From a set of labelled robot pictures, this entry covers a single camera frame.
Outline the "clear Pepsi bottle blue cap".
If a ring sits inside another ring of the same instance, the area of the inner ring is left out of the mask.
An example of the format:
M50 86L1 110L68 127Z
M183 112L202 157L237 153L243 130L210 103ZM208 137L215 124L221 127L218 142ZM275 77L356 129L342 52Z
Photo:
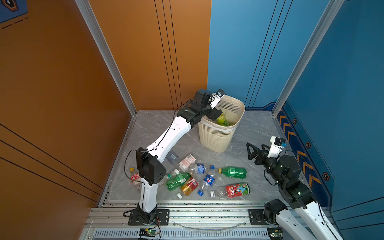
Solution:
M203 196L205 192L210 190L215 181L216 180L214 178L214 175L207 174L202 180L202 182L199 184L198 194L200 196Z

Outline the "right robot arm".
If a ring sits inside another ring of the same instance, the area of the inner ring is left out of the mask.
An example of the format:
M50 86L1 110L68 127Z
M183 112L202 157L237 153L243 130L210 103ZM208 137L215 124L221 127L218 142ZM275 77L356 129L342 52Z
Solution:
M302 169L296 158L280 154L286 146L284 139L272 137L271 145L262 145L261 148L250 143L246 146L248 159L265 168L265 173L273 178L284 199L274 199L265 204L263 216L267 223L281 226L295 240L343 238L313 192L299 179Z

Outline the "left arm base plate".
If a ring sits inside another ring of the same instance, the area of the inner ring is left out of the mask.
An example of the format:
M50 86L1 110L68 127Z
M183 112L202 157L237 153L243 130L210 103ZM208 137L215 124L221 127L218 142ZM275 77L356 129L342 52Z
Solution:
M142 210L132 210L130 212L128 225L129 226L143 226L157 224L160 226L167 226L170 220L169 209L154 209L150 213L145 213Z

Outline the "bright green bottle yellow cap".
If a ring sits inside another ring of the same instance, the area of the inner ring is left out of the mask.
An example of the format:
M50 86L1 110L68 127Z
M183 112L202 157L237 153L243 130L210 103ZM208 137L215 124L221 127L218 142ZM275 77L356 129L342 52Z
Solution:
M228 120L224 114L221 114L217 118L217 123L218 123L218 125L223 126L223 127L229 127L230 126L230 123L228 122Z

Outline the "clear bottle yellow cap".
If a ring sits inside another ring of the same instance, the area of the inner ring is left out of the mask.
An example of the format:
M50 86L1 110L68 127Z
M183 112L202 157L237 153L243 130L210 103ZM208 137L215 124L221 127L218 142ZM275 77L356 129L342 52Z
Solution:
M142 179L139 175L139 171L134 167L129 167L128 175L134 189L140 193L142 189Z

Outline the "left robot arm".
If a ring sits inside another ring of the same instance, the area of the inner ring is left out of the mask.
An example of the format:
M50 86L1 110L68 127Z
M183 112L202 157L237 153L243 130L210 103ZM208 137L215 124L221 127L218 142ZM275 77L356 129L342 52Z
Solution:
M174 112L173 121L157 140L146 148L136 150L137 169L142 185L137 212L145 224L153 223L156 218L158 185L166 174L163 165L165 157L203 117L216 120L222 114L216 106L224 95L222 89L215 93L198 90L192 100L182 104Z

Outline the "clear soda water bottle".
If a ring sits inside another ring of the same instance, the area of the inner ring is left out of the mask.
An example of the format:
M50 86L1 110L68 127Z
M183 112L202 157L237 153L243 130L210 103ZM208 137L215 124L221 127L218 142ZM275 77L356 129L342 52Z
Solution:
M181 161L179 156L172 150L170 150L166 156L166 159L174 166L176 166L177 164L179 164L179 162Z

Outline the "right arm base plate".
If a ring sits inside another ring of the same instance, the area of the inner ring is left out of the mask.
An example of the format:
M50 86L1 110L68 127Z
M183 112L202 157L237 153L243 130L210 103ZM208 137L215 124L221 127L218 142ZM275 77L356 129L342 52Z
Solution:
M264 225L275 225L275 223L270 223L264 215L264 210L262 209L249 209L249 220L252 226L264 226Z

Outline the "dark green bottle yellow cap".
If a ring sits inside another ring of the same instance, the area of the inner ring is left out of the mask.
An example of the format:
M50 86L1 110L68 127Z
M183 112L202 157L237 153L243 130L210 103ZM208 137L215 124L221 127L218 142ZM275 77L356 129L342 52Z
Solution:
M247 177L247 170L245 168L238 168L233 166L218 168L218 173L224 174L228 178L245 179Z

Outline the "clear bottle pink label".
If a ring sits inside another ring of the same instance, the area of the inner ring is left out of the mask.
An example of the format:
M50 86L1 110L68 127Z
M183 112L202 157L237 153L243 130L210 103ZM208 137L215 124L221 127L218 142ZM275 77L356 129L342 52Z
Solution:
M189 154L187 157L185 157L180 163L179 167L180 170L184 171L186 170L190 165L192 165L196 161L196 158L192 155Z

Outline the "clear bottle blue label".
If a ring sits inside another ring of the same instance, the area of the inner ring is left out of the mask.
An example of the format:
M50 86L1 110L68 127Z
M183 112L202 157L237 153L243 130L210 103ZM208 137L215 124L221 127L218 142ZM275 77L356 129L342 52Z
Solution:
M189 169L189 173L195 174L195 175L207 174L210 170L214 170L214 169L215 169L215 166L213 165L198 163L198 164L194 164Z

